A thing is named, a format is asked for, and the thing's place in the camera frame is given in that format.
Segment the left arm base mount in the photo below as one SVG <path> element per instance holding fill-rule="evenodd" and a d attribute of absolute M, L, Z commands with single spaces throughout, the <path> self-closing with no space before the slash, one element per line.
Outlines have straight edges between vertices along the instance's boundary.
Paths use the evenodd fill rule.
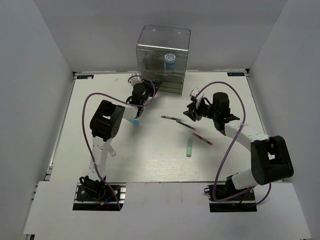
<path fill-rule="evenodd" d="M 110 183 L 110 185 L 122 208 L 126 198 L 126 183 Z M 77 183 L 72 210 L 100 212 L 120 211 L 117 201 L 108 186 L 105 186 L 102 192 L 94 193 L 86 189 L 79 182 Z"/>

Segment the clear plastic drawer organizer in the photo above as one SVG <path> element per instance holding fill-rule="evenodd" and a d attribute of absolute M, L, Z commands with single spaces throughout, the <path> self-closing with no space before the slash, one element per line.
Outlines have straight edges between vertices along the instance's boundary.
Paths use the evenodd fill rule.
<path fill-rule="evenodd" d="M 146 24 L 136 44 L 139 75 L 162 81 L 159 91 L 181 95 L 186 75 L 191 30 L 183 27 Z M 175 54 L 175 68 L 166 70 L 164 56 Z"/>

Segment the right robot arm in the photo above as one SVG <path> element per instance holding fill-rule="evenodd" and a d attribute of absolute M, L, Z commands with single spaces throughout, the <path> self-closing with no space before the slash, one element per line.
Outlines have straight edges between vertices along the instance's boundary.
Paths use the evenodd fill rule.
<path fill-rule="evenodd" d="M 211 119 L 217 131 L 226 137 L 235 139 L 250 151 L 250 168 L 231 175 L 226 180 L 226 195 L 236 200 L 244 190 L 257 185 L 266 185 L 294 174 L 290 154 L 283 137 L 268 136 L 252 130 L 230 109 L 229 96 L 224 92 L 213 94 L 212 102 L 197 88 L 190 93 L 191 103 L 184 115 L 191 120 Z"/>

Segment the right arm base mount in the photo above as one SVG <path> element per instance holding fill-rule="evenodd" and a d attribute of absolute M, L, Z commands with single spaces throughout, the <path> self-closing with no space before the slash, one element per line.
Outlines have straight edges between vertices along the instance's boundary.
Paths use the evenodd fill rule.
<path fill-rule="evenodd" d="M 231 189 L 226 183 L 218 183 L 216 186 L 216 198 L 224 199 L 234 194 L 240 193 L 242 190 Z M 208 195 L 209 210 L 211 213 L 248 213 L 256 212 L 256 197 L 254 191 L 250 191 L 229 199 L 227 201 L 215 201 L 214 185 L 209 184 L 203 189 L 203 192 Z"/>

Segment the blue white round tape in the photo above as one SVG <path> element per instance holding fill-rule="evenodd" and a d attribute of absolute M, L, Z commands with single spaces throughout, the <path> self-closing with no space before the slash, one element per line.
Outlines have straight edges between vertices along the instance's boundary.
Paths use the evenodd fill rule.
<path fill-rule="evenodd" d="M 164 55 L 164 68 L 166 70 L 173 70 L 176 65 L 176 55 L 173 53 L 166 53 Z"/>

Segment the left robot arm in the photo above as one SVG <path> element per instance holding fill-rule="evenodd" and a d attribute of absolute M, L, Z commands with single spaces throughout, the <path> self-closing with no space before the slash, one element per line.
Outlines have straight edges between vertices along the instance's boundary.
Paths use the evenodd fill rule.
<path fill-rule="evenodd" d="M 89 144 L 87 138 L 85 138 L 85 142 L 91 159 L 83 182 L 94 182 L 89 186 L 88 193 L 96 200 L 103 198 L 106 193 L 106 187 L 100 183 L 106 180 L 107 157 L 111 153 L 111 142 L 118 134 L 122 120 L 136 123 L 142 115 L 144 107 L 149 105 L 147 100 L 154 99 L 162 85 L 160 81 L 146 78 L 138 81 L 131 80 L 130 82 L 133 83 L 131 96 L 126 101 L 108 96 L 108 98 L 121 104 L 102 100 L 89 123 L 92 145 Z"/>

